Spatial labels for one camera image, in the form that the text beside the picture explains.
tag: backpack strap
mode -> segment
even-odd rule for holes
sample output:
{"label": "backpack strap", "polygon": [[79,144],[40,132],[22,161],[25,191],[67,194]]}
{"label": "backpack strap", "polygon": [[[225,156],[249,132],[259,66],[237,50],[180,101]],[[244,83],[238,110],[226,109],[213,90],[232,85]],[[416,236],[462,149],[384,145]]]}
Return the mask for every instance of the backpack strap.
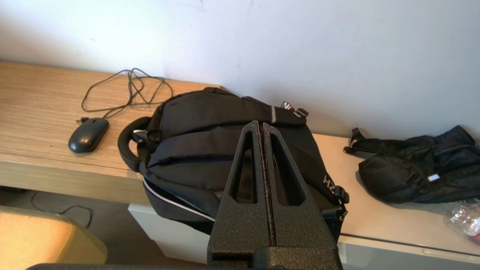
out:
{"label": "backpack strap", "polygon": [[232,94],[232,93],[230,93],[226,90],[223,90],[222,88],[219,88],[219,87],[205,87],[202,91],[203,92],[208,92],[208,93],[217,93],[217,94],[237,97],[237,95]]}
{"label": "backpack strap", "polygon": [[322,215],[325,217],[325,221],[329,224],[329,227],[340,230],[345,216],[348,214],[345,204],[350,202],[350,195],[339,185],[333,183],[332,178],[328,173],[325,173],[325,178],[322,182],[330,192],[332,192],[334,199],[332,209],[322,210]]}
{"label": "backpack strap", "polygon": [[[139,171],[138,166],[140,165],[140,162],[146,159],[149,153],[147,150],[145,150],[146,142],[145,141],[140,142],[138,139],[134,138],[134,131],[144,130],[145,128],[147,128],[150,121],[151,121],[150,117],[142,117],[133,121],[122,130],[118,139],[118,147],[119,147],[121,158],[128,165],[128,167],[135,172]],[[133,154],[132,151],[130,150],[130,147],[128,146],[128,144],[130,143],[130,140],[133,140],[133,139],[138,140],[137,147],[139,148],[139,152],[138,152],[139,156],[136,156],[135,154]]]}
{"label": "backpack strap", "polygon": [[404,148],[417,146],[418,144],[402,141],[402,140],[381,140],[381,139],[366,139],[359,128],[352,129],[352,138],[347,147],[343,148],[343,152],[353,155],[356,152],[366,152],[373,154],[395,153]]}
{"label": "backpack strap", "polygon": [[172,160],[212,157],[232,159],[239,139],[240,133],[234,130],[210,130],[178,135],[158,144],[148,166]]}
{"label": "backpack strap", "polygon": [[245,125],[255,120],[275,126],[306,124],[304,117],[290,110],[272,107],[250,97],[225,94],[216,88],[165,102],[158,114],[154,118],[159,119],[162,140],[220,125]]}

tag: floor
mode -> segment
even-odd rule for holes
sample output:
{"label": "floor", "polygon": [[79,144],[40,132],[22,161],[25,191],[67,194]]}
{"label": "floor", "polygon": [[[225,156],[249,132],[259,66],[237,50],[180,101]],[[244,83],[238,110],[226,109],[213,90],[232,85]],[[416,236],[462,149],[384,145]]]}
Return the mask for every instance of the floor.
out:
{"label": "floor", "polygon": [[[0,191],[0,205],[34,210],[30,201],[33,194],[34,191]],[[200,266],[165,257],[131,216],[127,210],[128,204],[47,192],[39,192],[34,203],[40,209],[51,212],[63,211],[72,205],[93,209],[94,216],[88,230],[107,246],[107,264]],[[79,208],[71,209],[65,216],[75,219],[79,224],[87,224],[89,217],[87,210]]]}

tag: cable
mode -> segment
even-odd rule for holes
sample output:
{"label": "cable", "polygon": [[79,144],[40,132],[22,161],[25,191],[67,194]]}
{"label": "cable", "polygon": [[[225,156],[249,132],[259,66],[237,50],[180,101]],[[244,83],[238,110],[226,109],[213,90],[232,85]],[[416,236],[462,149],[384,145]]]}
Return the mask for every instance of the cable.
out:
{"label": "cable", "polygon": [[[85,103],[87,101],[87,98],[88,98],[88,95],[90,94],[90,91],[103,84],[103,83],[106,83],[110,80],[112,80],[113,78],[115,78],[116,76],[119,76],[120,74],[122,73],[127,73],[127,77],[128,77],[128,91],[129,91],[129,98],[128,98],[128,101],[124,104],[124,105],[120,105],[120,106],[116,106],[116,107],[110,107],[110,108],[104,108],[104,109],[95,109],[95,110],[89,110],[85,107]],[[145,87],[145,84],[144,84],[144,79],[155,79],[155,80],[158,80],[160,81],[160,85],[155,89],[155,91],[153,92],[153,95],[152,97],[147,100],[143,94],[142,94],[142,90],[144,89]],[[137,87],[137,85],[135,85],[135,82],[139,82],[140,83],[140,87]],[[105,113],[105,115],[102,117],[102,118],[110,118],[110,117],[114,117],[116,116],[117,114],[119,114],[120,112],[122,112],[125,108],[127,108],[128,106],[134,106],[134,105],[151,105],[151,104],[161,104],[163,102],[153,102],[154,98],[155,98],[155,95],[157,94],[157,92],[159,91],[159,89],[163,86],[163,85],[166,85],[169,90],[170,90],[170,97],[173,96],[173,89],[172,87],[165,81],[164,78],[162,77],[155,77],[155,76],[150,76],[148,75],[147,73],[145,73],[143,70],[141,69],[138,69],[138,68],[133,68],[131,70],[128,70],[128,69],[124,69],[124,70],[121,70],[115,74],[113,74],[112,76],[108,77],[107,79],[103,80],[103,81],[100,81],[92,86],[90,86],[90,88],[87,90],[87,92],[85,93],[85,97],[84,99],[82,100],[82,109],[86,112],[97,112],[97,111],[107,111],[107,113]],[[140,96],[143,100],[143,102],[137,102],[137,103],[134,103],[134,99],[135,97],[137,96]]]}
{"label": "cable", "polygon": [[32,203],[32,206],[35,207],[35,209],[37,209],[38,211],[41,211],[41,212],[55,213],[55,214],[63,215],[63,214],[65,214],[66,212],[68,212],[68,211],[69,211],[70,209],[72,209],[72,208],[75,208],[75,207],[83,208],[83,209],[88,210],[88,213],[89,213],[88,223],[87,223],[87,225],[85,226],[85,228],[88,229],[88,227],[90,227],[90,224],[92,223],[92,219],[93,219],[93,209],[88,208],[88,207],[85,207],[85,206],[81,206],[81,205],[73,205],[73,206],[70,206],[70,207],[68,207],[67,209],[65,209],[64,211],[61,211],[61,212],[45,211],[45,210],[42,210],[42,209],[38,208],[38,207],[33,203],[33,199],[35,198],[35,196],[36,196],[39,192],[40,192],[40,191],[35,191],[35,193],[33,194],[32,198],[30,199],[30,203]]}

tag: backpack handle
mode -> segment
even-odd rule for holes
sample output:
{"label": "backpack handle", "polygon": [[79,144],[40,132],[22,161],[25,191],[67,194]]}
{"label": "backpack handle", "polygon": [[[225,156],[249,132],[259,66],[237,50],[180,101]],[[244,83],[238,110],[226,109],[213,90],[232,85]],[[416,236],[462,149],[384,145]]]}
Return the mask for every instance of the backpack handle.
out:
{"label": "backpack handle", "polygon": [[133,131],[146,129],[151,120],[150,117],[139,118],[127,125],[119,135],[118,147],[120,156],[128,167],[135,172],[139,171],[138,167],[142,159],[132,153],[128,144],[133,139]]}
{"label": "backpack handle", "polygon": [[343,152],[350,155],[354,155],[356,152],[386,155],[412,146],[419,146],[419,144],[409,140],[366,139],[360,133],[359,128],[354,128],[352,129],[352,138],[348,146],[343,148]]}

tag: black backpack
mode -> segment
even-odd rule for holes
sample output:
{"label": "black backpack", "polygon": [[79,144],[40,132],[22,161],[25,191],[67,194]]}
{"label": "black backpack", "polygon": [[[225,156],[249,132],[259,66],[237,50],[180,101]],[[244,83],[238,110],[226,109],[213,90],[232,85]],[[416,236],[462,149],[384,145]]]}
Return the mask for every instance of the black backpack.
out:
{"label": "black backpack", "polygon": [[388,203],[444,203],[480,198],[480,150],[460,126],[407,140],[366,139],[358,128],[344,151],[376,155],[359,164],[361,181]]}
{"label": "black backpack", "polygon": [[[254,120],[280,131],[337,240],[348,193],[327,174],[301,113],[207,87],[174,96],[152,117],[132,122],[120,134],[118,146],[125,163],[144,177],[147,196],[158,215],[210,234],[241,130]],[[129,149],[132,139],[138,156]],[[251,171],[249,155],[243,166],[243,172]],[[241,176],[237,199],[252,202],[248,173]]]}

